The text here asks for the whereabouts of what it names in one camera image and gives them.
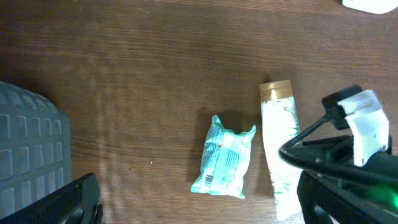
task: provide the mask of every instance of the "gold tube cap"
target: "gold tube cap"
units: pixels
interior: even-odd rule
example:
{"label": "gold tube cap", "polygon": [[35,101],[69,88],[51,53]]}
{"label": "gold tube cap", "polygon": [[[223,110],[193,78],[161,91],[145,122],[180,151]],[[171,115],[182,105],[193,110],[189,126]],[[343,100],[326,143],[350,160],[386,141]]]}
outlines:
{"label": "gold tube cap", "polygon": [[261,101],[278,100],[293,96],[290,80],[264,83],[259,88]]}

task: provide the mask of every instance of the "green light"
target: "green light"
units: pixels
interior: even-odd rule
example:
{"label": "green light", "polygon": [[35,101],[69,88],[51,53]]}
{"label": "green light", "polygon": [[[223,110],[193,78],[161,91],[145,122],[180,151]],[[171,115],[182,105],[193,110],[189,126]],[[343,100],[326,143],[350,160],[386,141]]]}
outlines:
{"label": "green light", "polygon": [[398,190],[388,185],[375,185],[370,187],[366,198],[373,202],[389,204],[395,209],[398,209]]}

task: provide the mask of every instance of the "white tube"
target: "white tube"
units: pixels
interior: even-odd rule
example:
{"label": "white tube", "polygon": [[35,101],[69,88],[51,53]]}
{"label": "white tube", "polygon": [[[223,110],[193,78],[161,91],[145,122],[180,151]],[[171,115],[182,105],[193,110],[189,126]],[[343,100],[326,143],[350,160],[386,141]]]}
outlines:
{"label": "white tube", "polygon": [[262,140],[276,202],[277,219],[300,211],[297,184],[301,169],[284,162],[278,150],[300,132],[290,80],[260,85]]}

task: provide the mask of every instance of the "soap bar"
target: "soap bar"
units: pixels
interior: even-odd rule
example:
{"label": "soap bar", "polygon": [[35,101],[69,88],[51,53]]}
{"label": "soap bar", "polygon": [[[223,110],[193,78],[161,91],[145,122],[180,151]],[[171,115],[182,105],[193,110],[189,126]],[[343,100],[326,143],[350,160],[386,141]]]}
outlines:
{"label": "soap bar", "polygon": [[255,133],[256,126],[253,126],[250,132],[235,134],[225,129],[214,115],[201,159],[201,174],[191,186],[191,192],[244,199],[243,176],[248,171]]}

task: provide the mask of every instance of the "wood grain surface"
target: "wood grain surface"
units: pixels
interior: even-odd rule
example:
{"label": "wood grain surface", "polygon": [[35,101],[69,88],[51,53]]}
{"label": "wood grain surface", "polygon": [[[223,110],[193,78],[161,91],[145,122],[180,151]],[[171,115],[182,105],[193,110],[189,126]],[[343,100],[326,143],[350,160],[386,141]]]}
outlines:
{"label": "wood grain surface", "polygon": [[[96,174],[105,223],[277,223],[258,85],[290,79],[302,128],[322,97],[376,90],[398,139],[397,18],[337,0],[1,0],[0,71],[68,113],[73,178]],[[245,200],[190,193],[214,114],[257,126]]]}

